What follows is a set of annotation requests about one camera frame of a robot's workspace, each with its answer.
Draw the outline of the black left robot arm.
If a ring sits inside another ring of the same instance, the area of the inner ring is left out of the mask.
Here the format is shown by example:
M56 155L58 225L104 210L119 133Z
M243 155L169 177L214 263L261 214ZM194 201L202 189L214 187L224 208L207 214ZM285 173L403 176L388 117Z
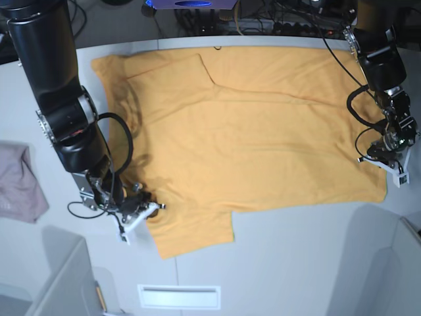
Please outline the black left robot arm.
M401 84L407 72L398 52L393 25L399 11L415 5L415 1L358 1L357 23L343 33L366 79L366 85L347 98L347 109L367 129L381 137L361 158L387 166L399 163L400 152L412 147L418 126L410 114L410 97ZM362 92L374 92L374 101L384 119L372 123L353 109L352 102Z

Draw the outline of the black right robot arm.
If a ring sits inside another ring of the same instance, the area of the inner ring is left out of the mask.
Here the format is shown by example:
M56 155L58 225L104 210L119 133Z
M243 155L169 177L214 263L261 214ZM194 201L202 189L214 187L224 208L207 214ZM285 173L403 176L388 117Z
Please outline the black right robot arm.
M113 216L124 232L154 217L163 205L141 184L127 192L98 122L113 119L129 146L128 125L117 114L98 113L78 76L72 22L66 1L2 1L1 14L38 104L37 117L64 169L78 185L81 202Z

